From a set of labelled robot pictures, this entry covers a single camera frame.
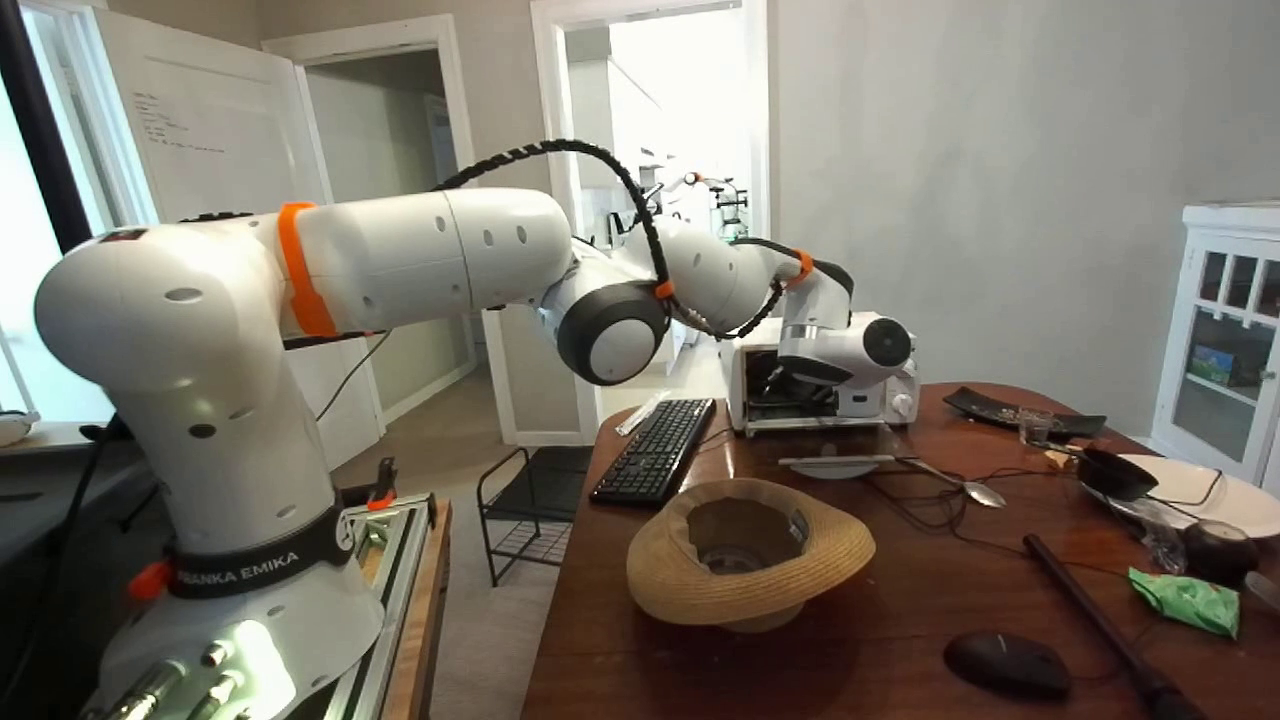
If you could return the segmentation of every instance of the keyboard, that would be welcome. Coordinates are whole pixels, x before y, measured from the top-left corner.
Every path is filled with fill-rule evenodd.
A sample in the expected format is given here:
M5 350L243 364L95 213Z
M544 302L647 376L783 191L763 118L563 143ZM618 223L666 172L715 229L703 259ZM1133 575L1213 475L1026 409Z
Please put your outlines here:
M660 402L588 495L596 504L660 507L677 495L711 416L715 402Z

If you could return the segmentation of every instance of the green cloth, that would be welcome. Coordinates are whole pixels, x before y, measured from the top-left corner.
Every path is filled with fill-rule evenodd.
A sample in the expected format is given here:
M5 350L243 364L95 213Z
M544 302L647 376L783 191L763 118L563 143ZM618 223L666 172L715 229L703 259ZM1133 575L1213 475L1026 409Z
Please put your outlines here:
M1241 593L1224 583L1209 583L1200 575L1150 575L1126 567L1126 583L1169 622L1205 627L1213 635L1241 634Z

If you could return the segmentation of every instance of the brown tabletop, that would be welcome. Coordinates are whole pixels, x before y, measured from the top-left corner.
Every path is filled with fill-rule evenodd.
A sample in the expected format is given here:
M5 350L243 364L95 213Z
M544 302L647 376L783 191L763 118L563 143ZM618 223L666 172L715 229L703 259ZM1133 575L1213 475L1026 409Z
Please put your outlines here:
M1064 412L1064 405L968 385L983 395ZM865 479L804 479L779 455L811 455L838 435L774 432L737 435L720 409L687 474L696 479L763 475L859 516L875 560L793 624L759 635L725 627L673 627L642 617L625 581L632 532L651 516L581 504L555 600L531 670L525 715L1144 715L1120 657L1078 609L1030 566L1035 532L1113 617L1133 647L1173 677L1209 715L1276 715L1280 617L1241 600L1241 640L1219 640L1157 617L1125 581L1148 567L1126 520L1098 507L1017 432L954 416L922 388L922 412L904 444L950 474L992 479L1008 507L968 504L920 474L875 469ZM596 435L588 483L614 461L625 435L608 419ZM1005 627L1050 644L1074 677L1068 704L1008 701L965 685L942 663L942 644L970 627Z

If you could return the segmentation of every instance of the robotic arm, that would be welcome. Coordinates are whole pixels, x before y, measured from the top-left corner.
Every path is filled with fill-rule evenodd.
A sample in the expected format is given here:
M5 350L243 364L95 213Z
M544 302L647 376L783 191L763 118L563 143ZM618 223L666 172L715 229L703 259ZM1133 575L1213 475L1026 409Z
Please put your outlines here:
M379 635L281 339L537 303L575 376L618 385L673 317L728 336L787 292L793 373L838 385L911 359L906 334L851 317L846 275L804 253L696 234L666 234L663 253L666 275L651 285L570 243L555 199L498 188L287 204L66 253L39 285L36 326L66 370L102 385L174 523L166 597L110 640L95 704L207 704L190 670L238 651L215 712L281 715Z

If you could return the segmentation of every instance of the small black object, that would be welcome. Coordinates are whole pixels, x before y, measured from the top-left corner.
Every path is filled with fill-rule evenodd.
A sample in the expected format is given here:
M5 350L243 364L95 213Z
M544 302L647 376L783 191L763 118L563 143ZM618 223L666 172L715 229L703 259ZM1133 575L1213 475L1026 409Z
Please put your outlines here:
M660 402L651 416L637 424L627 447L608 465L603 479L588 495L596 504L666 504L711 416L715 402Z
M1068 701L1070 674L1039 640L1017 634L965 634L942 647L942 659L968 685L1021 701Z
M182 217L178 223L220 223L220 219L234 219L234 217L251 217L251 213L200 213L200 217Z
M1115 455L1107 447L1083 447L1074 475L1092 491L1098 491L1107 500L1120 500L1120 504L1140 500L1140 495L1148 495L1157 488L1150 474L1134 469L1133 461L1125 461L1125 455Z
M1261 550L1249 535L1219 535L1226 523L1193 523L1181 532L1187 575L1241 588L1244 575L1261 566Z

